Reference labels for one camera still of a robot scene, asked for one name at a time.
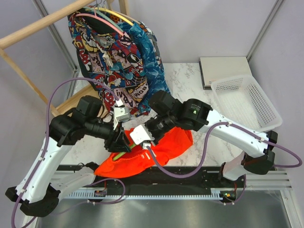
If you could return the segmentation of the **orange mesh shorts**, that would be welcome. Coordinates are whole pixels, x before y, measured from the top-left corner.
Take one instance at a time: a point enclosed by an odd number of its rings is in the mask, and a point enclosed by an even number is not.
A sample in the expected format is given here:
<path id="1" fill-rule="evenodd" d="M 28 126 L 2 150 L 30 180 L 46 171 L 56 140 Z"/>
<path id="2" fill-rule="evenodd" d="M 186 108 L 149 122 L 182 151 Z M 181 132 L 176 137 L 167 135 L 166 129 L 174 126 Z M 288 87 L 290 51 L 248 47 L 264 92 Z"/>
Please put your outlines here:
<path id="1" fill-rule="evenodd" d="M 157 162 L 164 166 L 169 160 L 182 155 L 192 145 L 192 132 L 175 127 L 166 133 L 156 146 L 152 146 L 152 150 Z M 149 151 L 139 145 L 133 147 L 131 152 L 114 160 L 117 155 L 118 153 L 111 153 L 94 174 L 105 178 L 127 178 L 155 165 Z"/>

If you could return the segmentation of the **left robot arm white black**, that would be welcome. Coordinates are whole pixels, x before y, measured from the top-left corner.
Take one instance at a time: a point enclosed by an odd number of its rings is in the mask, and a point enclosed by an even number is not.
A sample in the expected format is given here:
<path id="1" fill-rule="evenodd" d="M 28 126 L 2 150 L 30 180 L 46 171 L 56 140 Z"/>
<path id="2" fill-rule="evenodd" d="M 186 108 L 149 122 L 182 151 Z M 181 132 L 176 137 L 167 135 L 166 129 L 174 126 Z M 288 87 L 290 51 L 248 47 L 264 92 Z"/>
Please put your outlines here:
<path id="1" fill-rule="evenodd" d="M 122 122 L 130 120 L 130 112 L 122 101 L 117 101 L 116 105 L 114 119 L 104 122 L 97 117 L 102 101 L 86 95 L 75 108 L 53 118 L 41 151 L 26 177 L 18 186 L 8 188 L 5 195 L 17 203 L 25 215 L 43 218 L 79 188 L 101 186 L 104 175 L 96 171 L 98 164 L 94 162 L 60 180 L 52 178 L 66 154 L 85 135 L 103 139 L 108 152 L 130 152 L 130 142 L 121 126 Z"/>

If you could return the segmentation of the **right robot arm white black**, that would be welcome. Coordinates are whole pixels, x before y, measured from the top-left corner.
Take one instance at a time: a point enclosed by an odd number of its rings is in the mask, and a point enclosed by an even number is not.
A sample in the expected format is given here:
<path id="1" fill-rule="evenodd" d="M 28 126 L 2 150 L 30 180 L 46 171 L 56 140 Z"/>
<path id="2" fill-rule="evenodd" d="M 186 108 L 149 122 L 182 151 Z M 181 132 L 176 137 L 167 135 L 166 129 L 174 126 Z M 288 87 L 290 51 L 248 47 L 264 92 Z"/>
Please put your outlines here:
<path id="1" fill-rule="evenodd" d="M 217 176 L 221 186 L 228 187 L 247 173 L 266 175 L 272 169 L 276 132 L 255 132 L 225 118 L 203 101 L 192 98 L 181 102 L 162 90 L 152 95 L 148 104 L 157 115 L 144 125 L 155 144 L 172 128 L 179 127 L 205 133 L 206 139 L 213 135 L 242 150 L 239 156 L 221 165 Z"/>

